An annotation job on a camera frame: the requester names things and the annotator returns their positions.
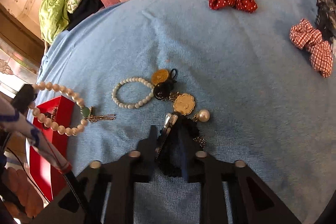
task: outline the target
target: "white bead bracelet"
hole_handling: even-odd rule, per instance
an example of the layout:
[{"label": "white bead bracelet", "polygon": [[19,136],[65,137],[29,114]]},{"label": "white bead bracelet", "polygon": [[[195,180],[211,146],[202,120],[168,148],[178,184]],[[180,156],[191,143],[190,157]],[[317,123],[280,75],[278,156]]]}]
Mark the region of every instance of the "white bead bracelet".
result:
[{"label": "white bead bracelet", "polygon": [[[152,91],[149,93],[148,96],[146,96],[146,98],[140,100],[139,102],[135,103],[135,104],[123,104],[121,103],[118,98],[117,98],[117,90],[124,84],[129,83],[129,82],[140,82],[143,83],[146,87],[150,88]],[[149,102],[153,97],[154,91],[154,85],[152,85],[150,82],[146,81],[146,79],[143,79],[141,77],[131,77],[131,78],[126,78],[122,81],[120,81],[120,83],[118,83],[114,89],[112,90],[112,100],[121,108],[128,108],[128,109],[132,109],[132,108],[139,108],[142,107],[143,105],[145,105],[147,102]]]},{"label": "white bead bracelet", "polygon": [[[74,92],[72,89],[67,89],[67,87],[59,84],[52,84],[51,82],[45,83],[41,82],[38,85],[33,84],[32,85],[35,90],[53,90],[54,92],[61,92],[65,93],[69,97],[72,97],[72,99],[81,107],[81,110],[84,109],[86,111],[86,106],[84,104],[84,99],[80,98],[79,94],[77,92]],[[43,113],[41,113],[40,109],[38,107],[35,107],[35,103],[31,102],[28,106],[33,111],[33,116],[37,117],[37,120],[40,123],[43,123],[47,128],[51,128],[53,131],[58,131],[60,135],[63,135],[64,133],[67,136],[76,136],[79,133],[84,131],[84,127],[87,126],[88,120],[86,118],[81,119],[81,123],[77,127],[73,128],[65,128],[64,126],[58,125],[58,123],[53,122],[50,118],[46,117]]]}]

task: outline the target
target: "pearl necklace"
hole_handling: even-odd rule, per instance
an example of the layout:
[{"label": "pearl necklace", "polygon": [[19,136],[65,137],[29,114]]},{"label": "pearl necklace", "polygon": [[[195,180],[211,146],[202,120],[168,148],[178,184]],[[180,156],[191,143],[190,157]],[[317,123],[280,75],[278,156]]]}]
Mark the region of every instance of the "pearl necklace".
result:
[{"label": "pearl necklace", "polygon": [[[121,103],[118,98],[117,98],[117,91],[118,89],[120,89],[120,87],[126,83],[129,82],[140,82],[143,83],[146,87],[150,88],[152,91],[149,93],[148,96],[146,96],[146,98],[140,100],[139,102],[135,103],[135,104],[123,104]],[[148,103],[153,97],[154,91],[154,85],[152,85],[150,82],[148,82],[146,79],[141,78],[141,77],[131,77],[131,78],[126,78],[122,81],[120,81],[120,83],[118,83],[114,89],[112,90],[112,100],[120,107],[120,108],[128,108],[128,109],[133,109],[133,108],[140,108],[143,105],[145,105],[146,103]]]},{"label": "pearl necklace", "polygon": [[51,82],[45,83],[41,82],[39,84],[32,85],[34,90],[53,90],[54,92],[65,93],[67,96],[72,97],[72,99],[76,102],[76,104],[81,108],[81,113],[83,115],[83,119],[81,119],[81,123],[77,127],[73,128],[65,128],[64,126],[60,126],[58,123],[54,122],[49,117],[46,117],[43,113],[41,113],[40,109],[35,106],[34,102],[29,104],[29,109],[33,111],[33,116],[37,118],[40,123],[43,123],[45,127],[51,128],[53,131],[58,131],[60,135],[66,134],[67,136],[76,136],[79,133],[84,131],[85,126],[88,125],[88,121],[96,122],[98,120],[114,120],[115,114],[103,115],[103,116],[94,116],[91,115],[92,107],[88,108],[84,104],[84,99],[80,97],[79,93],[74,92],[72,89],[67,88],[66,86],[59,84],[52,84]]}]

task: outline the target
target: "pearl pendant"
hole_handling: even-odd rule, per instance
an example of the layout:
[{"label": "pearl pendant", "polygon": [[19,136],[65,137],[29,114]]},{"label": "pearl pendant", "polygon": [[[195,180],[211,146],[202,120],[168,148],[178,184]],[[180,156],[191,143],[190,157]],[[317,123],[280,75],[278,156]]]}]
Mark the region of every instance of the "pearl pendant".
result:
[{"label": "pearl pendant", "polygon": [[206,109],[201,109],[197,114],[197,119],[200,122],[207,122],[210,119],[210,112]]}]

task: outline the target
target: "red jewelry box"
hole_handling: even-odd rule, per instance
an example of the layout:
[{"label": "red jewelry box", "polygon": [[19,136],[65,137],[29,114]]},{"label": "red jewelry box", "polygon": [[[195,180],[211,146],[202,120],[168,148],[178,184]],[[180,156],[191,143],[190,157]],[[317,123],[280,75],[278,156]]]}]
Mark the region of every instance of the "red jewelry box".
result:
[{"label": "red jewelry box", "polygon": [[[37,107],[40,109],[41,113],[53,113],[54,107],[58,107],[54,121],[66,128],[70,125],[74,104],[75,103],[72,100],[69,100],[64,96],[58,96],[38,105]],[[67,158],[67,135],[60,135],[57,131],[53,131],[51,128],[45,129],[43,127],[44,124],[40,123],[36,117],[34,117],[33,125],[40,129],[44,136],[65,158]],[[49,201],[52,201],[53,197],[57,196],[60,190],[62,190],[66,185],[62,174],[52,167],[32,147],[30,147],[29,165],[30,175],[36,182],[37,186],[46,198]]]}]

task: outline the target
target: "metal screw head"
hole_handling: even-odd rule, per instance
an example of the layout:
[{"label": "metal screw head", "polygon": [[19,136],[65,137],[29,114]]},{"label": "metal screw head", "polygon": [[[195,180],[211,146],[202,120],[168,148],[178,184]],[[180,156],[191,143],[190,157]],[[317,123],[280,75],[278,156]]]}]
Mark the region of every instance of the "metal screw head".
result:
[{"label": "metal screw head", "polygon": [[239,167],[239,168],[243,168],[243,167],[246,166],[246,163],[243,162],[242,160],[236,160],[236,161],[235,161],[235,166],[236,166],[236,167]]},{"label": "metal screw head", "polygon": [[90,167],[92,169],[98,169],[98,168],[101,167],[101,163],[98,160],[94,160],[94,161],[90,162]]},{"label": "metal screw head", "polygon": [[197,158],[205,158],[207,156],[207,153],[204,151],[197,151],[195,155]]},{"label": "metal screw head", "polygon": [[133,150],[131,152],[128,153],[128,155],[131,157],[131,158],[139,158],[141,153],[140,151],[138,150]]}]

